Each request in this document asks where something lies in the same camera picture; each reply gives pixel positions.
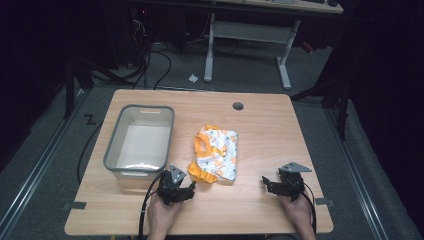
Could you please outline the white metal desk frame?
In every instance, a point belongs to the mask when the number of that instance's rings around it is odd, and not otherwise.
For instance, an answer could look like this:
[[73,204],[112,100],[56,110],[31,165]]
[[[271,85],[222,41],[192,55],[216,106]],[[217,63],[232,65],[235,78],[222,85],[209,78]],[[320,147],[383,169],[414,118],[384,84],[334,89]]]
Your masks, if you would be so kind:
[[298,33],[300,21],[293,20],[290,26],[272,26],[263,24],[243,23],[231,20],[217,20],[215,14],[209,15],[208,48],[205,60],[205,82],[213,80],[214,43],[215,40],[232,40],[246,47],[253,43],[262,43],[262,47],[280,45],[281,54],[275,58],[280,80],[284,90],[292,88],[286,62]]

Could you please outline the person's right hand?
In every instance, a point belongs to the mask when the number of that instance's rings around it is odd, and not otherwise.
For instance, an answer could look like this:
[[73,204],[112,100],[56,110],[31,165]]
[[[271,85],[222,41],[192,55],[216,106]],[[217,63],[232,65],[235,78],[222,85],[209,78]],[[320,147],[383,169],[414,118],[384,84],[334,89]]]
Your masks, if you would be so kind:
[[288,196],[279,196],[287,218],[294,226],[301,240],[317,240],[312,227],[312,210],[307,199],[300,195],[292,201]]

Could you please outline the white bin with grey rim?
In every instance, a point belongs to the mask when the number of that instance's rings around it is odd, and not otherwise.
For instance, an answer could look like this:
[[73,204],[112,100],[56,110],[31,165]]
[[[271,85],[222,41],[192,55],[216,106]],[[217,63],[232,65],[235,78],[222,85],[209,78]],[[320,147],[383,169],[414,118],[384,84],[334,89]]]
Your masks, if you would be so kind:
[[165,170],[174,118],[168,106],[131,104],[121,109],[103,158],[121,189],[146,189]]

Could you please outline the person's left hand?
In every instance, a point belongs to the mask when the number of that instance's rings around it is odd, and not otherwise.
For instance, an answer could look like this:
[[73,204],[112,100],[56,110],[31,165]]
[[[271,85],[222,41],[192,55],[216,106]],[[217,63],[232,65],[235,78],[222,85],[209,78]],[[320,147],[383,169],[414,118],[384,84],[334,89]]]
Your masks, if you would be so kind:
[[147,240],[165,240],[167,233],[183,208],[183,203],[168,206],[154,193],[148,207],[149,234]]

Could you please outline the black metal stand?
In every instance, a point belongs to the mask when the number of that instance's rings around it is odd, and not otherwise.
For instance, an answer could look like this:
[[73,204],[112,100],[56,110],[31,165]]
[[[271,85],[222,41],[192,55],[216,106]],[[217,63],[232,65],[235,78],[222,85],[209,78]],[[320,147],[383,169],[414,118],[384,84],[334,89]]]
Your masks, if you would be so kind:
[[79,85],[82,90],[91,90],[94,87],[91,71],[87,63],[81,58],[72,58],[66,65],[65,119],[71,116],[76,106],[76,85]]
[[350,80],[348,78],[333,79],[324,83],[318,83],[312,88],[302,91],[290,97],[292,101],[299,101],[307,96],[322,95],[321,106],[323,108],[338,107],[336,130],[342,140],[346,140],[345,126],[348,116]]

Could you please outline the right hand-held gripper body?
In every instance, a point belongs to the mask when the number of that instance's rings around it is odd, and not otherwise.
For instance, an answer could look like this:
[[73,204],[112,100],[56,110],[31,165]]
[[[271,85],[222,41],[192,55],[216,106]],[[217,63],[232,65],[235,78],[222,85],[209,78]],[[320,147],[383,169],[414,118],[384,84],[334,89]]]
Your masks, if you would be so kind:
[[302,172],[311,172],[311,169],[295,162],[290,162],[278,169],[280,182],[266,180],[266,188],[269,193],[288,196],[292,201],[297,200],[305,191]]

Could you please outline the orange and white patterned garment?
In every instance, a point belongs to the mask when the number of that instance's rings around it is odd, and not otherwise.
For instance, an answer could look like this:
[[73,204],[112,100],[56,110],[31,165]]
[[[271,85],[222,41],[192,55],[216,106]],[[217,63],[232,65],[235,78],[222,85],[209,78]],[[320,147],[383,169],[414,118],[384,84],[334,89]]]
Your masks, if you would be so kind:
[[188,172],[195,182],[233,183],[236,180],[237,132],[205,125],[194,137],[194,153]]

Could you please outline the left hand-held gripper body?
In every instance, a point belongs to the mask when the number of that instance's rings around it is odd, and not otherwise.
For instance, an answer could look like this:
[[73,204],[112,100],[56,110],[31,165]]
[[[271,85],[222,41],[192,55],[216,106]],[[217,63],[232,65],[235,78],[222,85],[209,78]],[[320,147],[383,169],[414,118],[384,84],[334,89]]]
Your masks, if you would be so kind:
[[190,190],[188,188],[189,186],[185,188],[180,187],[185,176],[186,173],[173,164],[162,174],[157,188],[157,194],[165,205],[171,206],[174,203],[193,198],[195,194],[194,190]]

